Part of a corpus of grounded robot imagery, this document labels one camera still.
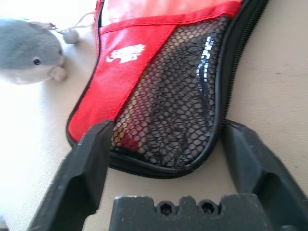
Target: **red bag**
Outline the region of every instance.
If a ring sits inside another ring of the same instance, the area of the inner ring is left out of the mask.
[[[169,178],[200,166],[225,118],[249,17],[266,1],[240,2],[98,1],[98,59],[68,120],[70,143],[111,119],[111,167]]]

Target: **small white bead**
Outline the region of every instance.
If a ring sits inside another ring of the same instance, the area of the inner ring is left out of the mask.
[[[75,44],[79,42],[79,34],[76,30],[67,30],[63,34],[63,39],[67,44]]]

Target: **black fabric edge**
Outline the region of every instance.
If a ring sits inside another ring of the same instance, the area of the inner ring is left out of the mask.
[[[236,17],[232,20],[230,25],[227,28],[227,31],[224,35],[224,39],[220,48],[219,58],[218,58],[218,67],[217,67],[217,76],[216,76],[216,118],[214,122],[213,135],[209,139],[207,147],[203,150],[203,152],[191,163],[187,164],[184,168],[181,169],[170,169],[167,167],[159,167],[155,166],[138,159],[131,158],[129,156],[124,156],[117,154],[115,152],[110,152],[110,162],[109,167],[124,171],[130,174],[139,175],[148,178],[156,178],[156,179],[172,179],[178,178],[181,176],[185,176],[194,170],[196,170],[199,166],[201,166],[207,158],[210,156],[212,150],[214,149],[221,132],[221,128],[225,119],[228,97],[232,91],[231,79],[233,78],[234,69],[236,69],[238,62],[235,60],[239,60],[242,54],[243,46],[240,44],[242,37],[245,37],[245,43],[250,36],[253,28],[249,28],[249,22],[253,19],[253,23],[251,26],[254,26],[259,17],[262,15],[265,6],[267,5],[269,0],[245,0],[242,3],[242,7]],[[101,14],[102,14],[101,6],[100,14],[98,15],[99,19],[97,20],[96,26],[99,31],[99,27],[101,25]],[[233,30],[236,29],[240,33],[233,33]],[[67,124],[66,124],[66,136],[68,142],[71,146],[74,146],[76,142],[72,139],[69,134],[68,126],[71,118],[73,117],[75,111],[78,109],[80,102],[82,101],[83,96],[86,94],[89,85],[93,79],[93,76],[96,72],[97,64],[100,58],[100,36],[98,36],[98,57],[96,60],[95,68],[92,72],[91,78],[87,83],[85,89],[83,90],[78,102],[76,103],[73,111],[71,112]]]

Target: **red fabric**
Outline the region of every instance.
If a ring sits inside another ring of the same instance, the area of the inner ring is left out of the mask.
[[[168,15],[168,16],[154,16],[145,18],[135,18],[126,20],[124,22],[113,23],[100,28],[101,33],[120,30],[129,26],[150,26],[150,25],[184,25],[190,23],[200,22],[210,18],[217,18],[223,14],[233,18],[241,5],[237,1],[229,1],[214,7],[207,7],[205,9],[195,11],[188,14]]]
[[[188,14],[229,1],[231,0],[106,0],[102,25],[134,18]]]
[[[234,17],[239,8],[239,3],[231,1],[191,14],[139,18],[102,27],[98,65],[89,88],[69,121],[71,137],[79,141],[83,133],[94,124],[116,119],[147,64],[177,25],[216,18],[223,14]],[[127,47],[130,50],[136,46],[142,48],[136,59],[128,62],[122,62],[120,58],[113,59],[117,50]]]

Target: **hexagonal hole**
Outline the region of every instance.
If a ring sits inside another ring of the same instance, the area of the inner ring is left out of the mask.
[[[168,216],[172,213],[172,207],[168,204],[163,204],[160,206],[160,213]]]
[[[213,214],[215,211],[215,208],[211,203],[204,202],[202,205],[202,210],[205,214]]]

